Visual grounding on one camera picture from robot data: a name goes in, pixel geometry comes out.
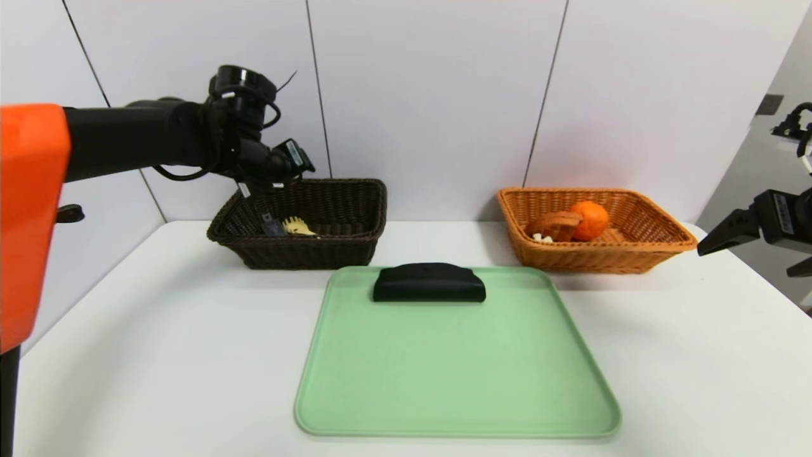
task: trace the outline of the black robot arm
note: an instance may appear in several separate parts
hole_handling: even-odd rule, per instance
[[[263,75],[224,65],[202,104],[162,98],[124,108],[66,108],[71,157],[65,181],[146,167],[176,181],[214,172],[253,189],[298,181],[315,169],[296,142],[275,148],[260,142],[262,129],[279,120],[275,99],[276,86]],[[275,112],[270,122],[266,107]],[[176,176],[162,165],[201,170]]]

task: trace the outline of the black object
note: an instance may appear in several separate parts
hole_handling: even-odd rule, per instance
[[[746,210],[734,210],[699,242],[697,252],[707,255],[764,237],[775,246],[812,254],[812,189],[801,195],[766,190]],[[800,262],[787,270],[790,277],[812,276],[812,263]]]
[[[258,214],[300,217],[317,236],[267,237]],[[366,265],[387,223],[387,188],[379,180],[302,180],[243,198],[220,209],[207,235],[249,268],[334,270]]]
[[[81,206],[76,204],[59,207],[56,211],[57,224],[71,224],[73,222],[79,222],[82,219],[84,219],[84,211],[82,211]]]
[[[767,94],[762,98],[762,102],[758,105],[756,115],[775,115],[781,107],[781,102],[784,101],[783,95]]]
[[[223,65],[209,81],[203,104],[178,98],[144,100],[124,108],[65,108],[71,134],[66,182],[154,167],[175,181],[218,173],[262,191],[315,171],[288,140],[271,149],[261,131],[279,121],[276,86],[262,74]],[[264,122],[265,109],[274,118]],[[201,167],[178,176],[162,165]]]
[[[14,450],[14,415],[17,403],[19,346],[0,355],[0,457],[11,457]]]
[[[407,263],[384,268],[375,302],[484,302],[485,284],[469,268],[450,263]]]

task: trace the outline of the light green tray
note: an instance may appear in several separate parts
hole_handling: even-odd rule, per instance
[[[381,268],[330,279],[296,398],[315,435],[605,437],[620,409],[550,278],[474,268],[483,303],[372,302]]]

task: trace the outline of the basket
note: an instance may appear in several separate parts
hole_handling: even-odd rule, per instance
[[[610,225],[591,242],[540,243],[525,234],[528,222],[574,203],[592,200]],[[499,191],[507,231],[519,261],[564,272],[643,273],[686,250],[697,239],[646,196],[623,189],[510,188]]]
[[[267,237],[259,214],[299,216],[318,234]],[[238,191],[214,217],[207,235],[249,268],[333,270],[367,265],[387,222],[387,188],[379,180],[303,180],[246,199]]]

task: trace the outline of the orange fruit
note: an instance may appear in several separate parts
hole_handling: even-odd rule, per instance
[[[589,242],[601,236],[609,225],[609,213],[606,208],[596,202],[586,200],[578,202],[569,208],[570,212],[581,215],[583,219],[575,228],[572,237],[582,242]]]

